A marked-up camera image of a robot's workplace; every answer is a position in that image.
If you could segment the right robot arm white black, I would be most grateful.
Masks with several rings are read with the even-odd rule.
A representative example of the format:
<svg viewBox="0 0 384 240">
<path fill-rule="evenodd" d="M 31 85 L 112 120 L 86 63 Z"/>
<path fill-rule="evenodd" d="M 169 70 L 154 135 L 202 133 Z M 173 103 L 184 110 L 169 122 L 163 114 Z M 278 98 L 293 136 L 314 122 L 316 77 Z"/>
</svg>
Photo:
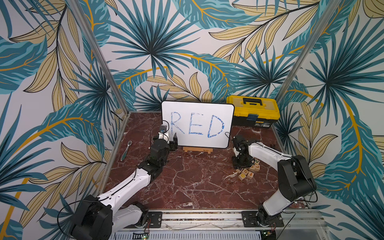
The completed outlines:
<svg viewBox="0 0 384 240">
<path fill-rule="evenodd" d="M 232 138 L 234 153 L 232 162 L 235 169 L 247 169 L 260 160 L 278 173 L 278 189 L 258 207 L 256 216 L 249 219 L 260 227 L 279 225 L 283 210 L 296 201 L 316 193 L 317 185 L 307 160 L 301 156 L 291 156 L 268 147 L 262 142 L 245 140 L 242 136 Z"/>
</svg>

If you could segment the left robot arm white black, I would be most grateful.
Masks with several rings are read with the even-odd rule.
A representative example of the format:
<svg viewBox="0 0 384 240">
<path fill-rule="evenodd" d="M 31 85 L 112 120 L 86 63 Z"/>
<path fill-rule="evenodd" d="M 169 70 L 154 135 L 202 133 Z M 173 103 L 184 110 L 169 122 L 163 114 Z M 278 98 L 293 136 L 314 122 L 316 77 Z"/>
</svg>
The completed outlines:
<svg viewBox="0 0 384 240">
<path fill-rule="evenodd" d="M 81 201 L 71 217 L 69 234 L 76 240 L 108 240 L 127 226 L 145 225 L 148 208 L 140 203 L 124 209 L 122 206 L 162 173 L 169 152 L 177 148 L 177 135 L 171 141 L 159 135 L 150 147 L 150 154 L 129 177 L 111 190 L 97 197 L 89 195 Z"/>
</svg>

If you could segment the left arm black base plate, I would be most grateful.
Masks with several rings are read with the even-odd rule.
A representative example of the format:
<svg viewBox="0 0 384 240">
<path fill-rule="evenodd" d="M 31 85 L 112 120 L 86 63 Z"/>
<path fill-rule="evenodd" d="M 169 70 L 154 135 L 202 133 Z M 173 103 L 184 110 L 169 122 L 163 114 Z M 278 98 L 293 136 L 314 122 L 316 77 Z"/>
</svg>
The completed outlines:
<svg viewBox="0 0 384 240">
<path fill-rule="evenodd" d="M 163 213 L 162 212 L 146 212 L 139 218 L 139 221 L 134 224 L 136 228 L 154 228 L 159 229 L 162 225 Z"/>
</svg>

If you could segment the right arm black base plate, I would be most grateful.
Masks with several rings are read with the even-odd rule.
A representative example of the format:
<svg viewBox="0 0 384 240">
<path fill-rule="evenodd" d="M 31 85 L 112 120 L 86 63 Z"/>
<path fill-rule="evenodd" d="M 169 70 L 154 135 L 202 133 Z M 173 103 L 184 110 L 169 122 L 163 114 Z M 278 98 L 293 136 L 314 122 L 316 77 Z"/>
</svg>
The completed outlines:
<svg viewBox="0 0 384 240">
<path fill-rule="evenodd" d="M 281 214 L 269 216 L 264 211 L 242 211 L 242 221 L 245 228 L 252 227 L 283 227 L 284 222 Z"/>
</svg>

